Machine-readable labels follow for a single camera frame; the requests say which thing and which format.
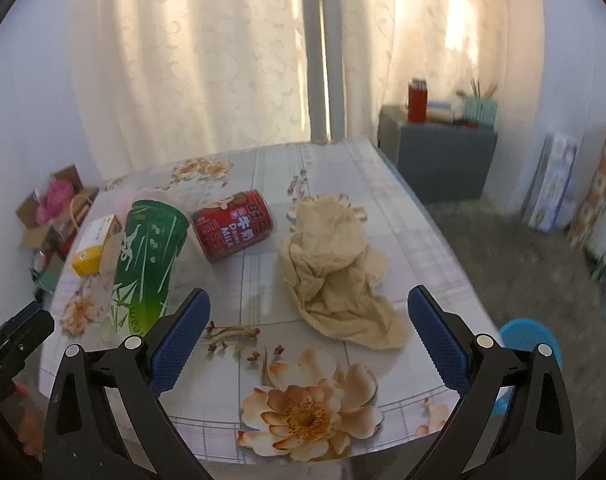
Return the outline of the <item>green paper cup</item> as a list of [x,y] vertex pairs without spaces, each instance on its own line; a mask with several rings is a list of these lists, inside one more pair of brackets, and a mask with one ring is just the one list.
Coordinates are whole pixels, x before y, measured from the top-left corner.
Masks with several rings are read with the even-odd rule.
[[117,255],[110,313],[117,333],[143,336],[166,310],[169,281],[191,224],[165,200],[132,203]]

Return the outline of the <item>beige cloth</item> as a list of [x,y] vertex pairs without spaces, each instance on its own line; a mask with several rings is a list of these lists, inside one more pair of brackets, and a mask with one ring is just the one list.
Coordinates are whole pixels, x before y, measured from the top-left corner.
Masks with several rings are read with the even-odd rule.
[[377,292],[387,257],[370,246],[363,215],[344,195],[305,198],[293,213],[278,262],[303,321],[328,338],[371,350],[404,348],[409,321]]

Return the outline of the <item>red milk can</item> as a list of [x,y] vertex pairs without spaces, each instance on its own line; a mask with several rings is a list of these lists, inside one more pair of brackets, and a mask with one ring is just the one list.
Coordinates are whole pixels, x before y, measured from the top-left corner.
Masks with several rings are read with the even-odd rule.
[[192,214],[191,221],[209,261],[227,258],[265,240],[275,228],[267,203],[255,190],[215,200]]

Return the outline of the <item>blue plastic basket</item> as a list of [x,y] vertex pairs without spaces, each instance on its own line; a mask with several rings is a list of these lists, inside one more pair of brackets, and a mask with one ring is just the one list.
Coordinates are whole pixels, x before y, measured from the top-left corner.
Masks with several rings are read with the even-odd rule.
[[514,396],[504,402],[504,413],[512,416],[508,426],[517,434],[535,437],[568,437],[572,417],[567,389],[558,366],[555,348],[546,340],[532,341],[529,348],[502,347],[495,339],[489,348],[474,343],[476,370],[470,385],[460,387],[452,424],[476,414],[483,424],[497,414],[503,389]]

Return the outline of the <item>yellow white carton box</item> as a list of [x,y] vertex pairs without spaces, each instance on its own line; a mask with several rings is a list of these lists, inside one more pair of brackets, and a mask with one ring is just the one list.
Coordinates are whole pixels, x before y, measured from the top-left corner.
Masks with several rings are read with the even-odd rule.
[[100,271],[105,245],[121,229],[116,214],[100,217],[86,226],[71,260],[71,267],[78,276],[87,278]]

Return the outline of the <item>brown cardboard box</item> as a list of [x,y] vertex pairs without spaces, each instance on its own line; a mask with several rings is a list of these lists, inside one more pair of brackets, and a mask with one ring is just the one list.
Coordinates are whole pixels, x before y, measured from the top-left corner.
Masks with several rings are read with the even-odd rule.
[[15,211],[25,228],[18,248],[68,255],[98,192],[82,183],[75,165],[50,174]]

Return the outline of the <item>pink plastic bag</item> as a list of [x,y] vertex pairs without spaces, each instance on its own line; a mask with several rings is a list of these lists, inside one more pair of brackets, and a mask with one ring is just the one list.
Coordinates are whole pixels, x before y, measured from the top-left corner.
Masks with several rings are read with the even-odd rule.
[[44,226],[64,211],[75,196],[72,182],[64,179],[52,179],[45,192],[37,197],[35,220],[38,226]]

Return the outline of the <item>white blue cardboard box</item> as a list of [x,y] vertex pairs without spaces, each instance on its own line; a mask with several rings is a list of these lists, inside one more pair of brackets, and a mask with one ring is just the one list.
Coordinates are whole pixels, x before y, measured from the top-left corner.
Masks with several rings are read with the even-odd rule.
[[562,133],[547,134],[522,220],[533,231],[550,232],[569,186],[579,143]]

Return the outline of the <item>floral tablecloth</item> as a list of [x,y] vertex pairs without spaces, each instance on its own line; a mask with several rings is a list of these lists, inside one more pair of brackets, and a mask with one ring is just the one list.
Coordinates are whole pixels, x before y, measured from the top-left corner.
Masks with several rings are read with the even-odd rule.
[[[283,357],[292,362],[306,348],[323,348],[343,370],[353,363],[367,366],[377,378],[375,401],[384,419],[372,438],[354,441],[354,455],[392,448],[418,437],[417,428],[429,425],[423,408],[428,399],[452,410],[456,393],[443,386],[414,330],[403,349],[392,351],[373,351],[326,338],[301,320],[279,275],[277,249],[290,234],[287,210],[293,202],[287,189],[293,177],[304,170],[305,195],[346,194],[354,206],[365,209],[369,243],[387,258],[387,273],[377,290],[397,310],[407,313],[409,290],[422,284],[443,310],[458,314],[475,334],[489,334],[501,341],[451,248],[391,162],[364,136],[325,145],[264,146],[217,154],[214,160],[231,164],[224,179],[196,177],[171,187],[184,207],[192,211],[237,192],[256,190],[268,204],[275,230],[243,252],[212,263],[205,259],[198,242],[188,237],[171,274],[167,313],[176,310],[193,287],[200,287],[210,295],[217,327],[260,327],[255,350],[262,351],[265,344],[272,352],[280,344],[285,349]],[[120,343],[118,336],[122,334],[112,339],[115,334],[106,323],[88,323],[78,339],[63,333],[59,320],[79,286],[80,278],[66,264],[50,304],[56,329],[41,346],[38,391],[44,396],[50,396],[69,344],[77,342],[91,351]],[[167,415],[199,460],[263,462],[235,442],[242,429],[240,401],[261,382],[261,372],[247,361],[252,344],[246,345],[242,358],[235,356],[233,344],[207,356],[203,341],[191,353],[175,388],[161,395]]]

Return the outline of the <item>floral patterned box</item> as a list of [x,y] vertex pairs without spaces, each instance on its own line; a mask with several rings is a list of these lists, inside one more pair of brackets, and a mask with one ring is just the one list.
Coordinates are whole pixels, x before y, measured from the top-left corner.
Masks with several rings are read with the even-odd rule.
[[593,174],[590,187],[570,224],[571,247],[584,246],[591,237],[599,218],[606,211],[606,139],[602,157]]

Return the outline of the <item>dark grey cabinet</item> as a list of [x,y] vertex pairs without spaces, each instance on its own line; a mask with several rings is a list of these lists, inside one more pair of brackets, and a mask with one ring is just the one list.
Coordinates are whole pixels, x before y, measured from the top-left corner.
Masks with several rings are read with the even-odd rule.
[[395,105],[379,115],[379,148],[425,204],[478,200],[497,139],[489,128],[410,124]]

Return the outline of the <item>teal utensil holder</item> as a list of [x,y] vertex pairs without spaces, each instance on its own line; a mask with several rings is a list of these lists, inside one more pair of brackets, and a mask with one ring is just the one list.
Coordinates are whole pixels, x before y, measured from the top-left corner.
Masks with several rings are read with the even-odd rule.
[[464,99],[463,118],[466,122],[476,122],[478,125],[493,128],[498,110],[494,100],[466,96]]

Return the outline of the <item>white patterned curtain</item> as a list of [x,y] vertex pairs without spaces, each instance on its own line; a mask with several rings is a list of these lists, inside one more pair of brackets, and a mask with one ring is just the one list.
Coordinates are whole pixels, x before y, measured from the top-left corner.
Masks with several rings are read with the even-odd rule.
[[543,68],[542,0],[68,0],[90,153],[112,178],[191,156],[373,136],[411,77],[474,82],[500,148],[526,150]]

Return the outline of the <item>red thermos bottle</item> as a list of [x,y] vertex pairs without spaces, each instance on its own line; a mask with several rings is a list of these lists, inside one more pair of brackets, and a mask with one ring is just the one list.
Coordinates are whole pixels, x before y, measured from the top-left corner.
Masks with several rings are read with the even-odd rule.
[[428,88],[425,79],[413,78],[408,86],[407,122],[423,124],[427,118]]

